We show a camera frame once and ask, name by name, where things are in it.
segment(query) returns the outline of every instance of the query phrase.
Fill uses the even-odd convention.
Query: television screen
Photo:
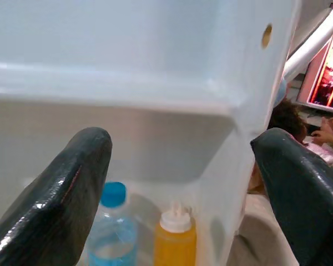
[[[310,63],[297,102],[333,111],[333,36]]]

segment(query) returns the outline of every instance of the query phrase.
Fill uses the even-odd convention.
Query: white refrigerator wall
[[[173,199],[195,213],[198,265],[224,265],[299,3],[0,0],[0,216],[77,131],[100,126],[140,265]]]

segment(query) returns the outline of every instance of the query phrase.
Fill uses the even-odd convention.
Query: white pipe
[[[313,57],[322,49],[333,36],[333,10],[319,25],[317,30],[305,43],[286,61],[283,77],[287,82],[292,81],[301,70],[308,65]]]

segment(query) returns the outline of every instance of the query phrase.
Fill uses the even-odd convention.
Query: white bottle cap
[[[172,204],[171,210],[164,212],[160,219],[162,229],[170,233],[184,233],[191,229],[190,214],[180,203]]]

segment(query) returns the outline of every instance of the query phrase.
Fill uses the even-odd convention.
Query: plastic bottle
[[[181,204],[174,204],[155,230],[154,266],[195,266],[195,261],[195,222]]]
[[[124,208],[126,187],[119,182],[104,186],[87,247],[89,266],[135,266],[137,225]]]

